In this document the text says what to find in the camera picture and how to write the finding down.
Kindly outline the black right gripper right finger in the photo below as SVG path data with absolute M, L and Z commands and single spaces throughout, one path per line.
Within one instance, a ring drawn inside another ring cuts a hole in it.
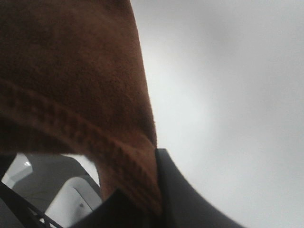
M 241 228 L 189 184 L 166 149 L 156 149 L 163 213 L 158 228 Z

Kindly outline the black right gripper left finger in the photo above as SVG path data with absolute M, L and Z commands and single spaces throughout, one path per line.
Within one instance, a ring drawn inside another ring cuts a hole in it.
M 120 190 L 75 224 L 76 228 L 162 228 L 163 218 L 144 212 Z

